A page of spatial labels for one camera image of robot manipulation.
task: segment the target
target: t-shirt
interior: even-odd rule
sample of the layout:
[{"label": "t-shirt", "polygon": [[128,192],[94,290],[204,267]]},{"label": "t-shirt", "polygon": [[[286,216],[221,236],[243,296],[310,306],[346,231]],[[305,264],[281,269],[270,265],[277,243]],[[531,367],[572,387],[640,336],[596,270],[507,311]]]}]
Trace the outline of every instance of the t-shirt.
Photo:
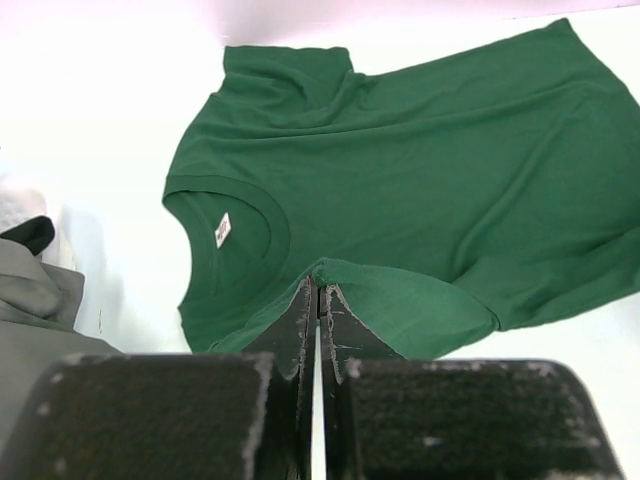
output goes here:
[{"label": "t-shirt", "polygon": [[408,358],[640,289],[640,108],[567,20],[382,75],[344,48],[227,48],[164,203],[194,351],[238,351],[300,280]]}]

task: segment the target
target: neckline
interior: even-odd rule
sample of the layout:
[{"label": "neckline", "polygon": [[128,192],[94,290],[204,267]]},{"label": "neckline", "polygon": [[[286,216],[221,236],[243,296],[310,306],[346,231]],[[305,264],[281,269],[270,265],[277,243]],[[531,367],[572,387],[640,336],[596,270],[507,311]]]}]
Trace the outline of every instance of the neckline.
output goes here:
[{"label": "neckline", "polygon": [[[210,192],[237,198],[258,210],[269,228],[269,247],[260,264],[242,280],[223,293],[214,293],[215,240],[187,197],[179,199],[173,193]],[[291,242],[289,222],[278,202],[265,190],[248,182],[219,175],[171,175],[167,178],[165,205],[183,222],[191,246],[191,279],[182,308],[206,310],[219,318],[233,315],[256,301],[268,290],[280,273]]]}]

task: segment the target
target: black fabric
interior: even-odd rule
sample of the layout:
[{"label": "black fabric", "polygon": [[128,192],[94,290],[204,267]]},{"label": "black fabric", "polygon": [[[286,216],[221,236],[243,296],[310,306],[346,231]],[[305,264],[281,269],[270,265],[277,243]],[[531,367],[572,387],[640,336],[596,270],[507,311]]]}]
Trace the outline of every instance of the black fabric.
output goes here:
[{"label": "black fabric", "polygon": [[51,244],[55,234],[51,219],[40,215],[0,233],[0,238],[24,245],[33,256],[37,256]]}]

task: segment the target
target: white background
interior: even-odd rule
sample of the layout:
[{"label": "white background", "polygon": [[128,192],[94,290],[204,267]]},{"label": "white background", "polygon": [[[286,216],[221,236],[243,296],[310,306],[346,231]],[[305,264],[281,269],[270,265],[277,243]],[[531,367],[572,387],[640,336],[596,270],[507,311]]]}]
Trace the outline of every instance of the white background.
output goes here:
[{"label": "white background", "polygon": [[[79,330],[127,352],[188,351],[176,306],[188,284],[189,245],[160,201],[180,136],[222,80],[223,45],[342,45],[357,71],[372,74],[566,12],[640,2],[452,3],[0,0],[0,161],[65,197],[65,225],[87,276]],[[640,7],[568,16],[640,99]],[[628,478],[640,479],[640,295],[494,334],[451,357],[569,365]]]}]

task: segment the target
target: clothing tag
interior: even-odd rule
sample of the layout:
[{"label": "clothing tag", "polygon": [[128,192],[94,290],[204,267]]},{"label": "clothing tag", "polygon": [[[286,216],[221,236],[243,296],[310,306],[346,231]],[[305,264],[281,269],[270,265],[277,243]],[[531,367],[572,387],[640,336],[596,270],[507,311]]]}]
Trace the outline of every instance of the clothing tag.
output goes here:
[{"label": "clothing tag", "polygon": [[225,213],[220,220],[220,225],[216,228],[216,246],[222,247],[222,244],[231,233],[231,220],[229,219],[229,213]]}]

